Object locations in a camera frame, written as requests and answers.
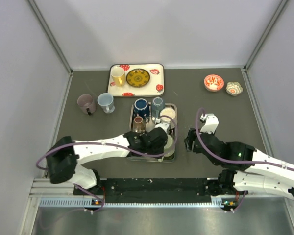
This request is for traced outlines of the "light green mug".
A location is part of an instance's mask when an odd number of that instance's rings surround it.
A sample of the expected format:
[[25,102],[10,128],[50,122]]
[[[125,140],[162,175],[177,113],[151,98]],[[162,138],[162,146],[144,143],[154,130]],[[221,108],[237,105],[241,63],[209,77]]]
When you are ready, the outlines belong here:
[[175,147],[174,147],[174,138],[171,135],[167,135],[167,143],[164,146],[164,153],[165,155],[163,156],[165,157],[170,157],[171,155],[173,155],[175,152]]

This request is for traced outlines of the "cream white mug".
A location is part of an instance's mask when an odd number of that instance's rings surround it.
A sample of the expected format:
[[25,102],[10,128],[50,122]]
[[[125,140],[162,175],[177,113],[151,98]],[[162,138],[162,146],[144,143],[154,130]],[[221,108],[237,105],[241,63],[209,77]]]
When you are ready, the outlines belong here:
[[160,112],[160,119],[167,123],[170,124],[171,129],[173,129],[175,127],[175,125],[177,124],[177,114],[174,108],[172,107],[166,107],[164,108],[161,112]]

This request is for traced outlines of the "light blue mug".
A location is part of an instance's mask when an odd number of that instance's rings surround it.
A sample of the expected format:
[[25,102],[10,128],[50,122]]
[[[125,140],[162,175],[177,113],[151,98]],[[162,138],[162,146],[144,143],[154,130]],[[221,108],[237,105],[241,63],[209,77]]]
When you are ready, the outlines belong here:
[[114,97],[109,93],[102,93],[98,96],[97,102],[103,111],[107,114],[114,112]]

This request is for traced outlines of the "purple mug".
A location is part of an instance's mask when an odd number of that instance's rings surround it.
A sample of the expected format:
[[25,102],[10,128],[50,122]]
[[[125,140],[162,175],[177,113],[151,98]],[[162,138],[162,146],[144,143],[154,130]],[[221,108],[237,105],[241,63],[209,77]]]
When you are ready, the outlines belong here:
[[90,94],[82,94],[77,99],[77,105],[81,111],[87,115],[92,115],[96,111],[96,102]]

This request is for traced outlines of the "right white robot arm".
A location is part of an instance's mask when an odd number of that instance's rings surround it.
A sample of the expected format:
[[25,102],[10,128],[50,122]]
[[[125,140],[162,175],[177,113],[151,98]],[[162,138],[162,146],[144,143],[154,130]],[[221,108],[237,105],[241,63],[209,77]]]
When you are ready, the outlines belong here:
[[242,142],[223,142],[214,134],[191,128],[185,148],[203,154],[224,170],[219,175],[216,194],[231,192],[269,193],[294,200],[294,164],[279,160]]

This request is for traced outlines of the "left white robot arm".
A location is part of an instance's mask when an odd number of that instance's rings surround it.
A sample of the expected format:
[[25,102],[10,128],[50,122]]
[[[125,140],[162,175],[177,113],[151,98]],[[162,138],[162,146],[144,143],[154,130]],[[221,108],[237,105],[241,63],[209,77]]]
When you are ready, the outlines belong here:
[[84,164],[113,157],[160,157],[164,155],[167,140],[167,131],[161,127],[143,133],[130,131],[97,141],[73,141],[70,136],[63,137],[46,155],[50,182],[68,181],[96,194],[101,190],[99,175]]

